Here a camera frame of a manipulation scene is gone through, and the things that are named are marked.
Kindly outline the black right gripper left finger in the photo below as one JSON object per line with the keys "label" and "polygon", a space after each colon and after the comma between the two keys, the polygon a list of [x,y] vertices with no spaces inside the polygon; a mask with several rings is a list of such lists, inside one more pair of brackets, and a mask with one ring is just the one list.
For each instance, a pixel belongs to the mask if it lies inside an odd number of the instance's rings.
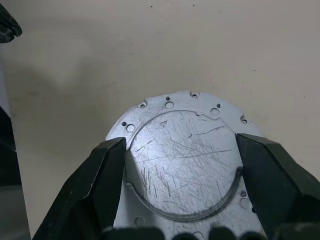
{"label": "black right gripper left finger", "polygon": [[126,147],[124,137],[96,146],[63,184],[32,240],[100,240],[116,218]]}

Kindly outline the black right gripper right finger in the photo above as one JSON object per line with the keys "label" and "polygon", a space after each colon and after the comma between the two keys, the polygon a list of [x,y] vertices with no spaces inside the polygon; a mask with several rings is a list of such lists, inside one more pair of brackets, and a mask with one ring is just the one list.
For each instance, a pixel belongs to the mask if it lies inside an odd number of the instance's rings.
{"label": "black right gripper right finger", "polygon": [[320,236],[320,181],[281,144],[235,135],[252,207],[268,236]]}

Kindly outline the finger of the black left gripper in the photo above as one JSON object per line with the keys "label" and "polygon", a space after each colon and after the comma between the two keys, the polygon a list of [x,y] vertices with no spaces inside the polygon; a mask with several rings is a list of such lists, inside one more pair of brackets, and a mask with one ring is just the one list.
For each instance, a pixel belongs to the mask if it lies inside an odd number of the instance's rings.
{"label": "finger of the black left gripper", "polygon": [[9,43],[23,31],[14,17],[0,4],[0,43]]}

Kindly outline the grey round motor cover plate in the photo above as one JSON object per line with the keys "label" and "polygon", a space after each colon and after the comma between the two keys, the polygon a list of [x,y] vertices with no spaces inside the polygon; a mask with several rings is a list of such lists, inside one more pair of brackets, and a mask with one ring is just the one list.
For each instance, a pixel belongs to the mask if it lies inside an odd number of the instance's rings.
{"label": "grey round motor cover plate", "polygon": [[127,110],[106,136],[126,139],[114,227],[156,227],[167,240],[180,233],[206,240],[213,227],[262,233],[237,133],[262,135],[239,108],[208,93],[169,93]]}

